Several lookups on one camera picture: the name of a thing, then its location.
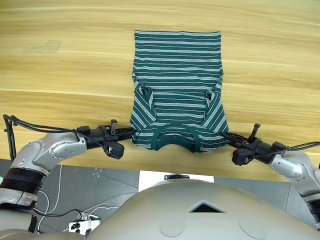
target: wood grain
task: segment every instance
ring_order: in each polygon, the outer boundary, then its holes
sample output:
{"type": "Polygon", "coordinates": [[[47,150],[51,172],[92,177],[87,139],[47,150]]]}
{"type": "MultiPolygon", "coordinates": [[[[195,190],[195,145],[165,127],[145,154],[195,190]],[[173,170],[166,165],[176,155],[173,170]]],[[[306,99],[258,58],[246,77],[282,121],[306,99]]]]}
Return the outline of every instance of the wood grain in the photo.
{"type": "MultiPolygon", "coordinates": [[[[76,128],[117,119],[128,126],[134,30],[222,33],[222,100],[232,132],[297,145],[320,140],[320,4],[314,0],[3,0],[0,113],[76,128]],[[59,41],[58,51],[43,50],[59,41]]],[[[42,137],[16,128],[17,148],[42,137]]],[[[64,164],[283,181],[268,166],[231,162],[233,149],[150,151],[125,141],[120,160],[101,149],[64,164]]],[[[0,158],[8,159],[5,133],[0,158]]],[[[320,148],[308,149],[320,163],[320,148]]]]}

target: vent grille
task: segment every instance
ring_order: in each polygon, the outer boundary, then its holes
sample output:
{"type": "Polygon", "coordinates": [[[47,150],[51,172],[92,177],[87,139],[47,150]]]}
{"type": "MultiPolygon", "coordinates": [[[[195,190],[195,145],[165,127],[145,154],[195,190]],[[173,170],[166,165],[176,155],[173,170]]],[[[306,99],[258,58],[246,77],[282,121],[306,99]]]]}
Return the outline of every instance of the vent grille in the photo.
{"type": "Polygon", "coordinates": [[[191,213],[222,213],[221,211],[218,211],[217,209],[214,209],[211,206],[208,206],[207,204],[202,203],[198,207],[196,207],[191,213]]]}

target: green striped t-shirt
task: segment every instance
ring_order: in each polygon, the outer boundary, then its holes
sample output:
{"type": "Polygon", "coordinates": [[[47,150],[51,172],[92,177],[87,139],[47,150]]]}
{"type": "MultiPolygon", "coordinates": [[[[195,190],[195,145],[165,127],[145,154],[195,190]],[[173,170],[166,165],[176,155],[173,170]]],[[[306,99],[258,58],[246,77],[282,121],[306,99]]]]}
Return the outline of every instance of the green striped t-shirt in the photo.
{"type": "Polygon", "coordinates": [[[221,101],[221,33],[135,31],[132,143],[213,151],[229,131],[221,101]]]}

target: black band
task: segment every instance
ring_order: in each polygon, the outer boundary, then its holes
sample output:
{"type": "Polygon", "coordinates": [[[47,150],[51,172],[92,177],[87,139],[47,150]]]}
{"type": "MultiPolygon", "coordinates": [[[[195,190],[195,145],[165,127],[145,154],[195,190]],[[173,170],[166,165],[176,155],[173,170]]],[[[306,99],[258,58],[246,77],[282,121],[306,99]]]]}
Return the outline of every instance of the black band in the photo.
{"type": "Polygon", "coordinates": [[[46,175],[42,172],[24,168],[11,168],[3,178],[0,188],[37,195],[45,177],[46,175]]]}

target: white cable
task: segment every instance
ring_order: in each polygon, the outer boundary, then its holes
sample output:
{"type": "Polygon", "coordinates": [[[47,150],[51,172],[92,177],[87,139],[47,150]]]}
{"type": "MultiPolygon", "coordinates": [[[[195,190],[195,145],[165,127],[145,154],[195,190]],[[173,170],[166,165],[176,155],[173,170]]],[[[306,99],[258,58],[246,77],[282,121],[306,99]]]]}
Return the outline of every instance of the white cable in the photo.
{"type": "Polygon", "coordinates": [[[55,205],[53,207],[53,209],[51,211],[48,211],[48,212],[43,212],[39,209],[35,209],[36,211],[38,211],[39,213],[42,213],[42,214],[51,214],[54,210],[56,210],[57,206],[58,206],[58,202],[59,202],[59,197],[60,197],[60,190],[61,190],[61,175],[62,175],[62,165],[60,165],[60,174],[59,174],[59,184],[58,184],[58,194],[57,194],[57,197],[56,197],[56,202],[55,202],[55,205]]]}
{"type": "MultiPolygon", "coordinates": [[[[107,200],[114,199],[114,198],[117,198],[117,197],[120,197],[120,196],[123,196],[123,195],[128,195],[128,194],[133,194],[133,195],[134,195],[134,194],[136,194],[136,192],[122,193],[122,194],[119,194],[119,195],[117,195],[117,196],[110,197],[110,198],[107,199],[107,200]]],[[[86,211],[89,211],[89,210],[91,210],[91,209],[93,209],[93,208],[96,208],[96,207],[98,207],[98,206],[102,206],[102,205],[104,205],[104,204],[111,204],[111,205],[115,206],[116,208],[118,208],[118,207],[122,206],[124,203],[125,203],[125,202],[122,202],[119,206],[117,206],[117,205],[115,205],[115,204],[113,204],[113,203],[111,203],[111,202],[104,202],[104,203],[100,203],[100,204],[97,204],[97,205],[95,205],[95,206],[89,207],[88,209],[82,211],[82,213],[84,213],[84,212],[86,212],[86,211]]],[[[78,217],[79,217],[79,214],[78,214],[77,216],[75,216],[75,217],[72,219],[71,222],[73,222],[73,221],[74,221],[76,218],[78,218],[78,217]]]]}
{"type": "MultiPolygon", "coordinates": [[[[45,209],[45,213],[44,213],[44,214],[47,214],[48,209],[49,209],[49,205],[50,205],[49,197],[48,197],[48,195],[47,195],[44,191],[39,191],[39,193],[42,193],[42,194],[45,196],[45,198],[46,198],[47,205],[46,205],[46,209],[45,209]]],[[[40,224],[42,223],[42,221],[44,220],[45,217],[46,217],[46,216],[42,216],[42,218],[40,219],[40,221],[39,221],[39,223],[38,223],[38,227],[36,228],[38,235],[40,235],[40,224]]]]}
{"type": "Polygon", "coordinates": [[[90,212],[89,217],[97,210],[97,209],[117,209],[119,208],[118,206],[110,206],[110,207],[105,207],[105,206],[98,206],[95,208],[92,212],[90,212]]]}

